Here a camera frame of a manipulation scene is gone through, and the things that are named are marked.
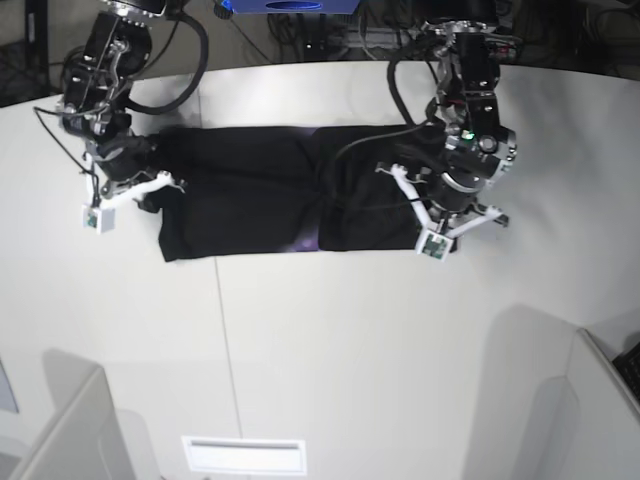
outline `white table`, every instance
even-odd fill
[[[400,123],[385,70],[211,72],[178,112],[135,127]],[[421,119],[426,67],[398,76]],[[146,81],[134,98],[160,104],[187,81]],[[565,375],[574,327],[612,353],[640,330],[640,84],[505,68],[498,93],[520,153],[484,199],[512,226],[474,232],[445,264],[387,252],[165,265],[160,219],[135,205],[110,235],[82,230],[75,167],[31,105],[0,110],[0,357],[22,409],[0,412],[0,436],[29,444],[51,415],[46,353],[61,350],[105,366],[130,444],[155,450],[158,465],[138,468],[168,480],[202,478],[181,435],[305,439],[313,480],[509,478],[523,411]]]

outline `blue device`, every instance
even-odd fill
[[[355,12],[360,0],[274,1],[225,0],[222,2],[236,13],[343,13]]]

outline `floor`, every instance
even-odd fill
[[[264,64],[264,59],[247,45],[233,25],[215,17],[211,5],[211,0],[192,0],[186,8],[209,32],[209,70]],[[56,63],[62,61],[69,50],[86,43],[96,14],[103,4],[99,0],[55,0],[49,2],[49,8],[49,57],[51,63]],[[23,9],[24,0],[0,0],[0,45],[23,38]],[[269,36],[266,16],[242,15],[237,16],[235,21],[267,56],[276,57],[278,48]],[[151,25],[154,52],[157,52],[165,44],[173,23],[155,20]],[[197,61],[197,37],[188,27],[181,25],[163,60],[146,77],[192,73]],[[51,68],[54,84],[57,83],[59,68]]]

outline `black cloth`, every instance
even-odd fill
[[[188,182],[185,194],[166,188],[151,197],[163,209],[166,261],[282,252],[314,230],[325,251],[413,249],[420,231],[413,208],[395,180],[375,169],[400,158],[420,171],[422,162],[399,151],[416,138],[363,143],[333,162],[354,140],[402,128],[179,129],[156,136],[156,166]]]

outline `air vent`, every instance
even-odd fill
[[[306,476],[305,442],[182,437],[194,472]]]

